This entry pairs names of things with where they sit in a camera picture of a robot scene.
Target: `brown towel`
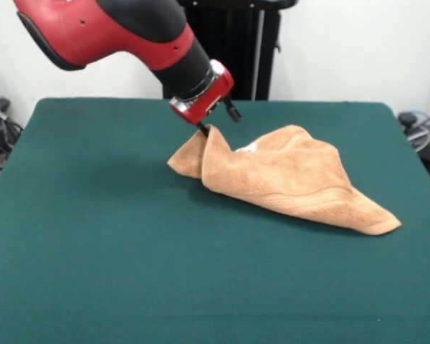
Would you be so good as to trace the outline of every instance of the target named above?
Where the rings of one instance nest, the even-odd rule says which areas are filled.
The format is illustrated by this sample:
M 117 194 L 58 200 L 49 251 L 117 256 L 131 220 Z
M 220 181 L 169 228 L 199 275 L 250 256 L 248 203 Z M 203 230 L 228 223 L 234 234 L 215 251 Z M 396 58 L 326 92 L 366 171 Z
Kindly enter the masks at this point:
M 355 189 L 338 150 L 290 125 L 232 151 L 220 131 L 198 131 L 168 161 L 209 190 L 288 216 L 381 235 L 400 221 Z

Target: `green table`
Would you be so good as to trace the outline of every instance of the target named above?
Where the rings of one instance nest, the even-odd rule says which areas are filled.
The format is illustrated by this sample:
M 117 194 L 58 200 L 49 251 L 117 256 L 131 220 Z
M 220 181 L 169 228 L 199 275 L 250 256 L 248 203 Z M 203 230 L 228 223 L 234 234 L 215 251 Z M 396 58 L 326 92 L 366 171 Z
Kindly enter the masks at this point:
M 0 178 L 0 344 L 430 343 L 430 179 L 380 104 L 238 102 L 233 149 L 287 124 L 336 145 L 392 234 L 207 191 L 164 100 L 41 101 Z

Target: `table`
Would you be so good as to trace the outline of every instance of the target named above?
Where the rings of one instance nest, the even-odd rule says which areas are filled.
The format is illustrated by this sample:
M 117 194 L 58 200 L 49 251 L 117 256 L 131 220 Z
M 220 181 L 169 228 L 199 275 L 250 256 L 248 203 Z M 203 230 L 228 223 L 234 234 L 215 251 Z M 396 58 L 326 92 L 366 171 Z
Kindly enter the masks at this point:
M 404 223 L 369 237 L 207 191 L 167 159 L 165 100 L 45 99 L 0 178 L 2 343 L 430 343 L 430 178 L 382 104 L 236 102 L 233 149 L 283 125 L 336 145 Z

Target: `white wall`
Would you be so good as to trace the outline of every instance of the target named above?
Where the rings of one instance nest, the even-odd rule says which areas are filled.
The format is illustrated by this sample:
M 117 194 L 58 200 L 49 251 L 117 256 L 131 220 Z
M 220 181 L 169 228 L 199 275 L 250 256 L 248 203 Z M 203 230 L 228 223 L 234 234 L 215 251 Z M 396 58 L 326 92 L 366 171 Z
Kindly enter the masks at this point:
M 282 13 L 280 43 L 273 100 L 374 101 L 430 113 L 430 0 L 300 0 Z M 0 95 L 24 125 L 42 97 L 160 97 L 161 86 L 127 54 L 58 70 L 12 0 L 0 0 Z

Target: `black frame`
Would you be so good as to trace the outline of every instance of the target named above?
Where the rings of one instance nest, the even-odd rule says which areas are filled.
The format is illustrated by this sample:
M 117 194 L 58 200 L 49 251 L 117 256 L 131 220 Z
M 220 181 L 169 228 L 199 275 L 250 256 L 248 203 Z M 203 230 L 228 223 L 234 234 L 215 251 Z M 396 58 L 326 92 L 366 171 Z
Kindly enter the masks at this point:
M 233 75 L 234 100 L 268 100 L 275 50 L 278 48 L 280 9 L 297 0 L 179 0 L 194 34 L 211 59 L 218 59 Z M 262 31 L 259 19 L 262 17 Z M 257 78 L 257 41 L 261 35 Z M 172 95 L 163 88 L 164 98 Z

